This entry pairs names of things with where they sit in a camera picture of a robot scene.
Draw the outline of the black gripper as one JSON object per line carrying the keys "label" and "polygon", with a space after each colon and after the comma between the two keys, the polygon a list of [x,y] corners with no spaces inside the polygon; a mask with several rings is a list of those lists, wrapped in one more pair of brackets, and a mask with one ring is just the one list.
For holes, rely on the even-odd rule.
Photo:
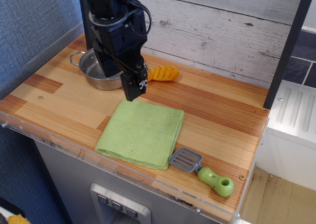
{"label": "black gripper", "polygon": [[133,101],[145,94],[148,76],[140,53],[148,34],[144,9],[122,8],[114,16],[89,12],[89,19],[96,36],[93,43],[94,53],[104,76],[121,74],[127,101]]}

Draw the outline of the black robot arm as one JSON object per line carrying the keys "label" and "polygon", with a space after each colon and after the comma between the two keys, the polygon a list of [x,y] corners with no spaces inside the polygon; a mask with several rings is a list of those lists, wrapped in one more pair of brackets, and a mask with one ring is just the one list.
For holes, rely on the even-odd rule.
{"label": "black robot arm", "polygon": [[138,0],[87,0],[95,34],[92,47],[106,77],[120,74],[128,101],[146,93],[148,70],[141,55],[151,25],[149,10]]}

